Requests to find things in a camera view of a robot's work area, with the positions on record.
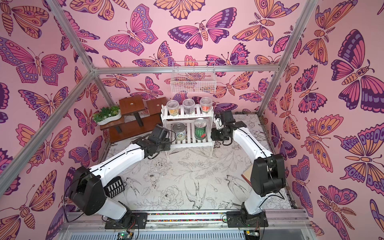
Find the green watermelon can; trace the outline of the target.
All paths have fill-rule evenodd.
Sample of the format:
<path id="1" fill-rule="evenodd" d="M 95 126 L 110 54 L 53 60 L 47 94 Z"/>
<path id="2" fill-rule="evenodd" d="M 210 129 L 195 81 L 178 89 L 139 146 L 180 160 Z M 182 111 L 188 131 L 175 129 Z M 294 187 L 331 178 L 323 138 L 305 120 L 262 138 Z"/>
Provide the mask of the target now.
<path id="1" fill-rule="evenodd" d="M 207 136 L 207 121 L 204 118 L 197 118 L 194 121 L 195 138 L 197 140 L 204 140 Z"/>

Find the red seed jar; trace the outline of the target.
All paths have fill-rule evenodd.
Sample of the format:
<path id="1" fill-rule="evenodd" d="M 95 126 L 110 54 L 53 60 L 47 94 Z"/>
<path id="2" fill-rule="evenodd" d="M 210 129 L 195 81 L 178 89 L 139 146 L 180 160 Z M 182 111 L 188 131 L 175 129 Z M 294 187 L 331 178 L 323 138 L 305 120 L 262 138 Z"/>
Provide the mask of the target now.
<path id="1" fill-rule="evenodd" d="M 213 101 L 209 97 L 204 97 L 200 99 L 200 106 L 204 113 L 208 113 L 211 111 Z"/>

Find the yellow seed jar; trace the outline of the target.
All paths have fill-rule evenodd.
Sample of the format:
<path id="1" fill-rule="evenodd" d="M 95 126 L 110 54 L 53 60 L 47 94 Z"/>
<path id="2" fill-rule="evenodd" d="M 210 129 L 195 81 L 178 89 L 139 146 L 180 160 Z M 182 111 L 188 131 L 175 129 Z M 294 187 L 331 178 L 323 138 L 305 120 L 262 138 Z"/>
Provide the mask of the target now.
<path id="1" fill-rule="evenodd" d="M 170 100 L 167 102 L 167 109 L 170 116 L 177 116 L 179 114 L 180 104 L 176 100 Z"/>

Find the dark seed jar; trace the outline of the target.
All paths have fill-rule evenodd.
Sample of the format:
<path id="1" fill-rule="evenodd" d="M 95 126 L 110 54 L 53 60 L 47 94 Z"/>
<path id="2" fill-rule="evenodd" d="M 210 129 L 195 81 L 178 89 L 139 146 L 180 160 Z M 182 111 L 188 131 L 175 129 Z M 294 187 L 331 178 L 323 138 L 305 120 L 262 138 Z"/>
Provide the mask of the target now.
<path id="1" fill-rule="evenodd" d="M 184 113 L 186 115 L 191 115 L 195 113 L 195 101 L 192 99 L 185 99 L 183 101 L 183 108 L 184 108 Z"/>

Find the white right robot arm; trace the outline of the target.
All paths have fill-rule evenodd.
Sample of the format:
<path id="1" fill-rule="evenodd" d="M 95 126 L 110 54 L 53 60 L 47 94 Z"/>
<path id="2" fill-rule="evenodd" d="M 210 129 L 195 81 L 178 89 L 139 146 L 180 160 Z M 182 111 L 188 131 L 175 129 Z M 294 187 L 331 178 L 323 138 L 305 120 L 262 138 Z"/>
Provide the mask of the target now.
<path id="1" fill-rule="evenodd" d="M 237 122 L 231 111 L 215 116 L 215 127 L 212 128 L 211 139 L 215 142 L 236 142 L 253 160 L 249 182 L 252 191 L 238 212 L 227 212 L 229 228 L 267 227 L 264 203 L 270 197 L 279 197 L 280 190 L 286 187 L 285 163 L 280 154 L 267 150 L 252 135 L 247 125 Z"/>

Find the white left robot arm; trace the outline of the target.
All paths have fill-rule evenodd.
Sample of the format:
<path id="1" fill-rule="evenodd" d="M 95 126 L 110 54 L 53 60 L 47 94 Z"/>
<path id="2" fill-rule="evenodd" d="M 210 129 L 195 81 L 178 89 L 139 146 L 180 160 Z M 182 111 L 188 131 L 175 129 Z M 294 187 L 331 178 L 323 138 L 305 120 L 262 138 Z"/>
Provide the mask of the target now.
<path id="1" fill-rule="evenodd" d="M 140 137 L 120 153 L 90 168 L 75 171 L 69 198 L 87 216 L 101 215 L 114 221 L 129 221 L 132 211 L 114 197 L 125 190 L 120 174 L 135 163 L 169 151 L 170 130 L 156 125 L 153 131 Z"/>

